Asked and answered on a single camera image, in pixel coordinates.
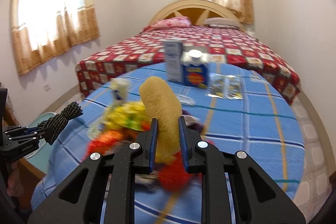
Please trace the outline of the person's left hand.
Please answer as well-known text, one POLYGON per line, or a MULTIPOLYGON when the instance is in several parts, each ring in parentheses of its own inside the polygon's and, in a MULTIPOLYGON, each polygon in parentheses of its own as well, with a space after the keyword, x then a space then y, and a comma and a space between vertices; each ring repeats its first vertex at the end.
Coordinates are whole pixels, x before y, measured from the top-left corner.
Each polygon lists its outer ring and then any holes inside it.
POLYGON ((10 197, 19 197, 24 192, 19 175, 18 162, 11 163, 9 178, 7 180, 7 194, 10 197))

